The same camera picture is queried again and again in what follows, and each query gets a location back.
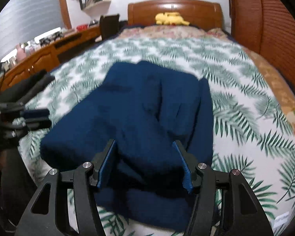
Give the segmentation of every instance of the folded clothes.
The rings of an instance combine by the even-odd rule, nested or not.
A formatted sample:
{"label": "folded clothes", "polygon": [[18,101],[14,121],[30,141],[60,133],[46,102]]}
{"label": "folded clothes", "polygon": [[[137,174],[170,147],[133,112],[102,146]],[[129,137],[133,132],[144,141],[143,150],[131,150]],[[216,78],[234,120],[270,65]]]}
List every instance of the folded clothes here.
{"label": "folded clothes", "polygon": [[212,101],[206,79],[146,61],[115,63],[103,84],[43,138],[41,156],[61,171],[75,169],[117,141],[119,161],[97,204],[125,217],[183,231],[194,196],[182,186],[180,140],[211,165]]}

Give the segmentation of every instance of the wooden cabinet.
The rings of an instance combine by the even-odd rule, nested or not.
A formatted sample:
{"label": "wooden cabinet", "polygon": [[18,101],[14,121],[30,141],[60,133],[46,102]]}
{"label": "wooden cabinet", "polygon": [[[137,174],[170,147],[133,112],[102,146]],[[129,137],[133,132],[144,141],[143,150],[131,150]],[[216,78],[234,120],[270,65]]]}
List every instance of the wooden cabinet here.
{"label": "wooden cabinet", "polygon": [[58,56],[60,54],[79,44],[95,39],[98,36],[100,36],[99,27],[93,26],[85,31],[68,35],[41,48],[34,54],[25,58],[16,67],[9,70],[5,75],[3,83],[2,78],[0,79],[0,86],[2,84],[1,91],[4,91],[5,89],[23,79],[28,78],[30,75],[33,75],[42,69],[45,69],[47,72],[51,71],[55,67],[59,66],[60,62]]}

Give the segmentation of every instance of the red object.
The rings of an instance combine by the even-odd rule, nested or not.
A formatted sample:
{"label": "red object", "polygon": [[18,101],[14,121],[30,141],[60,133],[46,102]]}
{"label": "red object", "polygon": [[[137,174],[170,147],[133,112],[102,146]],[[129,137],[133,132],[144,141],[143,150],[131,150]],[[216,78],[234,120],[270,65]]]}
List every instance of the red object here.
{"label": "red object", "polygon": [[83,31],[83,30],[86,30],[88,29],[88,24],[84,24],[84,25],[79,25],[76,27],[76,30],[78,31]]}

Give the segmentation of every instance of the green leaf pattern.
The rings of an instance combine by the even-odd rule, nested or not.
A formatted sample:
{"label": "green leaf pattern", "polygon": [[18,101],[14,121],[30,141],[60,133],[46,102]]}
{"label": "green leaf pattern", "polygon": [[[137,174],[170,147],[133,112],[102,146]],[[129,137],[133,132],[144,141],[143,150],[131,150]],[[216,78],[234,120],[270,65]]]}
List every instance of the green leaf pattern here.
{"label": "green leaf pattern", "polygon": [[[117,61],[147,60],[162,67],[205,77],[209,81],[214,114],[212,167],[242,171],[270,221],[295,215],[295,136],[271,89],[241,46],[215,38],[114,39],[85,52],[52,75],[48,87],[27,108],[48,107],[55,125],[77,103],[101,85]],[[40,158],[40,141],[48,130],[31,132],[20,141],[19,152],[37,184],[50,167]],[[216,202],[220,204],[220,192]],[[68,193],[74,213],[73,192]],[[106,235],[182,235],[142,225],[98,207]],[[279,235],[282,228],[275,230]]]}

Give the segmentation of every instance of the metal screw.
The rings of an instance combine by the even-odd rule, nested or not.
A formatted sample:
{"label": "metal screw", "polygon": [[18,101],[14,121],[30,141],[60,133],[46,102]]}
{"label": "metal screw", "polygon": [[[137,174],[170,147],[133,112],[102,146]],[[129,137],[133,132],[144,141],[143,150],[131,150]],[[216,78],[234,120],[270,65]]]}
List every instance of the metal screw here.
{"label": "metal screw", "polygon": [[83,168],[87,169],[87,168],[89,168],[91,166],[92,166],[92,163],[90,163],[89,161],[83,163]]}
{"label": "metal screw", "polygon": [[55,174],[57,174],[57,172],[58,172],[57,169],[51,169],[51,170],[49,171],[49,174],[51,174],[51,175],[55,175]]}
{"label": "metal screw", "polygon": [[240,170],[238,170],[238,169],[233,169],[233,170],[231,170],[231,172],[232,172],[235,176],[240,175]]}
{"label": "metal screw", "polygon": [[207,165],[205,163],[199,163],[198,168],[203,170],[207,168]]}

